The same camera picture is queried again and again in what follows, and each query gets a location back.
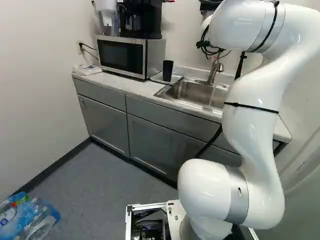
baseboard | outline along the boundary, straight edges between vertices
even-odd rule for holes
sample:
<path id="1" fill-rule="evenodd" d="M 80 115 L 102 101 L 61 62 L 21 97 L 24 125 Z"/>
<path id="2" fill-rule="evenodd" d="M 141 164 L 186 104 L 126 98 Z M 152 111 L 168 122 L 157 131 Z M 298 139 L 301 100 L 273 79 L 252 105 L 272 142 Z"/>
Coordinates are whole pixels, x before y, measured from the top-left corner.
<path id="1" fill-rule="evenodd" d="M 36 186 L 41 184 L 46 178 L 48 178 L 54 171 L 56 171 L 58 168 L 60 168 L 62 165 L 64 165 L 69 160 L 73 159 L 78 153 L 80 153 L 90 143 L 91 143 L 91 138 L 87 138 L 82 143 L 80 143 L 78 146 L 76 146 L 74 149 L 72 149 L 67 154 L 65 154 L 63 157 L 61 157 L 59 160 L 57 160 L 55 163 L 53 163 L 52 165 L 47 167 L 45 170 L 43 170 L 41 173 L 39 173 L 37 176 L 35 176 L 29 182 L 27 182 L 25 185 L 20 187 L 17 191 L 12 193 L 12 195 L 15 195 L 19 192 L 29 193 L 32 189 L 34 189 Z"/>

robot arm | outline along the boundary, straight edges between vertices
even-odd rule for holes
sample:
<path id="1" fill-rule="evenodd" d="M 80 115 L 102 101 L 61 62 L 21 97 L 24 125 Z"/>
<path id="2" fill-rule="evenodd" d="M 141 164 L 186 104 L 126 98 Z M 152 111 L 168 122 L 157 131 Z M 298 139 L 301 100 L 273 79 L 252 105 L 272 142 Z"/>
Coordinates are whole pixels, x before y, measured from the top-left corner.
<path id="1" fill-rule="evenodd" d="M 320 54 L 320 13 L 261 0 L 224 0 L 209 26 L 211 44 L 261 53 L 260 67 L 229 89 L 222 127 L 243 157 L 239 169 L 201 159 L 180 169 L 180 201 L 201 239 L 217 220 L 269 229 L 282 219 L 285 199 L 273 155 L 273 132 L 290 81 Z"/>

gray carpet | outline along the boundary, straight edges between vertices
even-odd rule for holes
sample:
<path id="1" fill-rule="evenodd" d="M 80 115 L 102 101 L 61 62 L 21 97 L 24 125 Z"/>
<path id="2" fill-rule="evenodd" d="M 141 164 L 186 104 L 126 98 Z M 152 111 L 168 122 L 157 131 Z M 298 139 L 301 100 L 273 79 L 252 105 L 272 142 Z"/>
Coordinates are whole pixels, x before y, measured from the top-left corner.
<path id="1" fill-rule="evenodd" d="M 61 214 L 46 240 L 124 240 L 126 205 L 166 202 L 177 194 L 91 143 L 30 196 L 47 200 Z"/>

coffee maker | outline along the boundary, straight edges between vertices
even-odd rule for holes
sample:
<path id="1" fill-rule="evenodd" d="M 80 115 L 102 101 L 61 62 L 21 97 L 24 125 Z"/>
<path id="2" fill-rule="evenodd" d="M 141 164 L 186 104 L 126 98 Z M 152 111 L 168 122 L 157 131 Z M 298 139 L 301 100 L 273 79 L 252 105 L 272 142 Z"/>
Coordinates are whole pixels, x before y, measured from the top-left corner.
<path id="1" fill-rule="evenodd" d="M 162 0 L 123 0 L 117 3 L 121 37 L 161 39 Z"/>

stainless steel sink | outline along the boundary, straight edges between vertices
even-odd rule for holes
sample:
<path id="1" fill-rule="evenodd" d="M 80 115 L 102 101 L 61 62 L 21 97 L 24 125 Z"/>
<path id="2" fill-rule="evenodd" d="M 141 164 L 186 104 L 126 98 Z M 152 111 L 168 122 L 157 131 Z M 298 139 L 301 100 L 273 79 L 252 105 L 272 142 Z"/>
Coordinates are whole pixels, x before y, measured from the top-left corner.
<path id="1" fill-rule="evenodd" d="M 211 108 L 222 109 L 227 97 L 228 86 L 206 83 L 184 77 L 173 86 L 165 86 L 154 96 L 208 111 Z"/>

